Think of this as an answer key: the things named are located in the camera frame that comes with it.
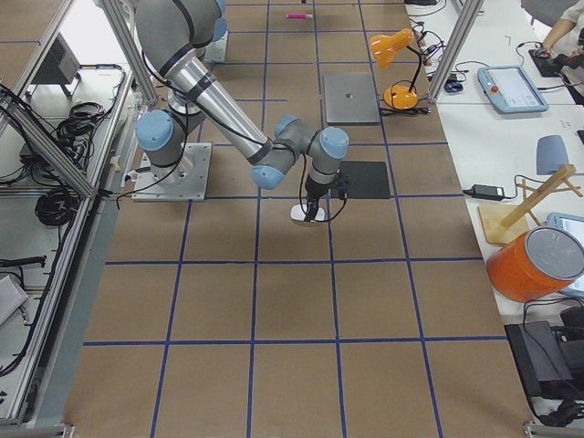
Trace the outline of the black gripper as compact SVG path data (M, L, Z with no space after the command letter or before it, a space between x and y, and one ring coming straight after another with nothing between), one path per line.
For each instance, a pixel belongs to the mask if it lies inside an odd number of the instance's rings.
M321 222L322 208L319 206L319 200L329 191L328 183L314 181L307 177L304 187L306 190L306 203L304 205L305 222Z

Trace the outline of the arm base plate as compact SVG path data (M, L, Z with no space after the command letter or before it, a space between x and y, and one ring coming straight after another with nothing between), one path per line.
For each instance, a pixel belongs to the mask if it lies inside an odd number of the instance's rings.
M164 170L152 166L144 152L141 165L149 167L146 172L137 176L134 193L131 195L136 202L181 202L192 200L201 202L205 198L209 166L213 145L209 142L187 142L181 163L164 177L172 167Z
M205 50L203 60L206 63L223 64L226 58L229 31L226 31L218 40L211 42Z

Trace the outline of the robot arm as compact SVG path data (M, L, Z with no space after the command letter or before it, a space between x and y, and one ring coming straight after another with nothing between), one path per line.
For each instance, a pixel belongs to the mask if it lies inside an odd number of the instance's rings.
M170 102L180 112L193 106L208 117L251 164L258 187L276 188L303 157L305 187L290 216L325 223L319 201L338 179L349 137L340 128L319 130L294 116L280 119L273 138L258 129L197 53L225 34L224 12L223 1L140 1L135 25L144 56L172 91Z
M202 41L208 45L219 40L227 31L224 0L205 0L200 2L199 30Z

